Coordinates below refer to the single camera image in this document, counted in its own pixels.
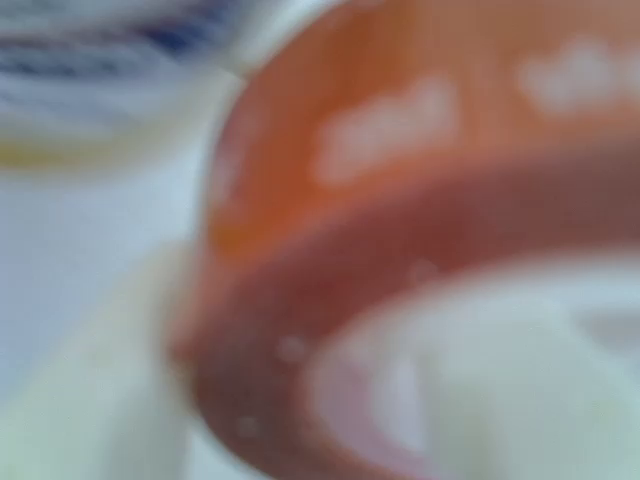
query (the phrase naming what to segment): orange plastic container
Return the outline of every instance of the orange plastic container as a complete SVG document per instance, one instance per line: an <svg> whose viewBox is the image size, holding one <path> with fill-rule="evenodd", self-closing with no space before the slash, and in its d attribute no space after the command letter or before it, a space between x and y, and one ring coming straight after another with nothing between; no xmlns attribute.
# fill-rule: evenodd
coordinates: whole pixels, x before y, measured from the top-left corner
<svg viewBox="0 0 640 480"><path fill-rule="evenodd" d="M357 392L336 415L375 455L334 438L309 406L316 353L429 282L640 246L639 21L611 0L352 0L259 72L215 152L173 344L213 433L277 479L429 478Z"/></svg>

